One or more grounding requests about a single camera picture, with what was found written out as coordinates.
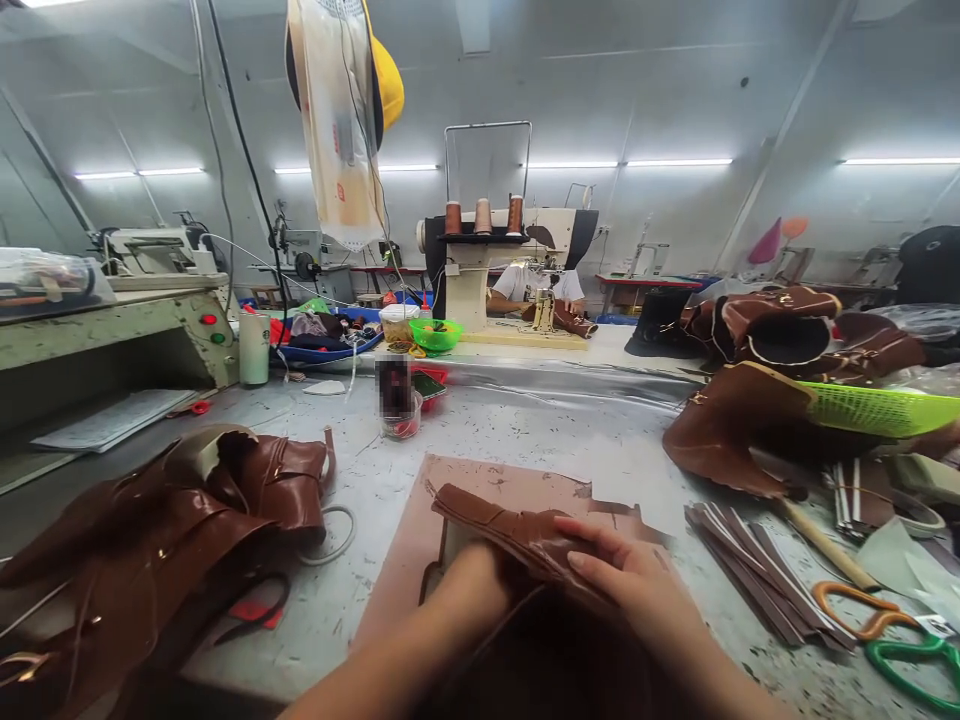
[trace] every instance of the person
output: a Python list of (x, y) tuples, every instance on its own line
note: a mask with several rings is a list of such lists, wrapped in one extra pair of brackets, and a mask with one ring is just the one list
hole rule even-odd
[[(553, 278), (557, 275), (559, 280), (554, 284)], [(507, 266), (487, 298), (487, 313), (505, 315), (509, 312), (523, 312), (533, 304), (527, 297), (533, 297), (537, 290), (551, 287), (564, 308), (574, 315), (583, 315), (584, 295), (576, 270), (541, 274), (526, 265)]]
[[(558, 517), (556, 523), (561, 532), (596, 544), (603, 559), (570, 553), (571, 567), (613, 598), (633, 632), (698, 698), (706, 716), (796, 718), (727, 657), (655, 546), (631, 543), (574, 518)], [(280, 720), (406, 718), (444, 671), (475, 650), (510, 610), (510, 592), (499, 577), (501, 560), (492, 545), (468, 545), (434, 593), (390, 636), (351, 655)]]

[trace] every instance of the wooden stick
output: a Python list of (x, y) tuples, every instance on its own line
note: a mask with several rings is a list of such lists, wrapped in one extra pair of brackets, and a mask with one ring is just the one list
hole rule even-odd
[(803, 510), (786, 498), (778, 501), (780, 510), (787, 520), (809, 540), (827, 559), (836, 565), (837, 569), (846, 575), (858, 588), (864, 592), (876, 592), (880, 584), (860, 567), (856, 560), (847, 555), (833, 540), (827, 537)]

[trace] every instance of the metal buckle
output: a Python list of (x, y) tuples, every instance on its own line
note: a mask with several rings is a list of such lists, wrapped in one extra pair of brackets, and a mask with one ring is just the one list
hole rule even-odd
[(14, 673), (8, 678), (0, 679), (0, 688), (15, 682), (31, 682), (37, 674), (37, 671), (40, 670), (51, 657), (53, 657), (53, 653), (44, 653), (43, 655), (38, 655), (37, 653), (14, 653), (13, 655), (8, 655), (3, 660), (0, 660), (0, 665), (25, 663), (29, 665), (29, 667), (20, 673)]

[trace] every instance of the gray table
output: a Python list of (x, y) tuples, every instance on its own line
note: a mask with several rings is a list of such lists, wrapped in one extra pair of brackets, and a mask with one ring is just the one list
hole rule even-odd
[[(194, 680), (291, 701), (343, 662), (376, 582), (407, 494), (424, 453), (555, 470), (589, 448), (598, 436), (630, 443), (659, 433), (676, 411), (683, 388), (669, 379), (573, 363), (538, 367), (488, 358), (453, 363), (445, 408), (425, 420), (420, 434), (402, 443), (380, 437), (371, 377), (358, 376), (343, 396), (305, 395), (295, 383), (258, 390), (235, 388), (218, 396), (202, 422), (229, 421), (257, 432), (300, 440), (335, 428), (339, 471), (327, 502), (350, 506), (359, 517), (357, 537), (338, 561), (322, 568), (291, 566), (293, 589), (280, 626), (195, 656), (185, 669)], [(0, 499), (0, 555), (21, 547), (82, 487), (115, 476), (151, 448), (198, 424), (169, 421), (136, 436), (115, 453), (84, 460)], [(603, 472), (598, 458), (596, 472)], [(736, 503), (745, 519), (763, 522), (790, 564), (809, 584), (829, 578), (798, 537), (765, 506), (750, 498), (719, 493), (696, 479), (665, 482), (638, 468), (638, 482), (660, 483), (677, 503), (717, 496)], [(816, 507), (808, 512), (818, 513)], [(821, 519), (827, 524), (826, 513)], [(330, 518), (330, 546), (346, 533), (345, 521)], [(705, 619), (726, 651), (764, 687), (807, 716), (830, 718), (927, 717), (855, 656), (828, 657), (819, 647), (790, 651), (761, 626), (700, 541), (689, 531), (670, 544), (677, 567)], [(19, 598), (17, 607), (23, 607)], [(915, 610), (900, 600), (908, 611)], [(945, 676), (934, 669), (906, 669), (935, 692), (949, 696)]]

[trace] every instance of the thread spool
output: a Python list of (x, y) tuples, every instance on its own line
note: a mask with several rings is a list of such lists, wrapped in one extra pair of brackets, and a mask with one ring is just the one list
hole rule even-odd
[(240, 313), (240, 382), (263, 385), (270, 378), (270, 317)]
[(487, 198), (477, 200), (473, 232), (477, 235), (490, 235), (493, 232), (493, 216), (490, 213), (490, 201)]
[(523, 229), (523, 195), (510, 196), (510, 211), (507, 213), (507, 235), (521, 235)]
[(463, 232), (463, 219), (460, 213), (460, 203), (451, 200), (447, 203), (447, 219), (443, 231), (447, 235), (459, 235)]

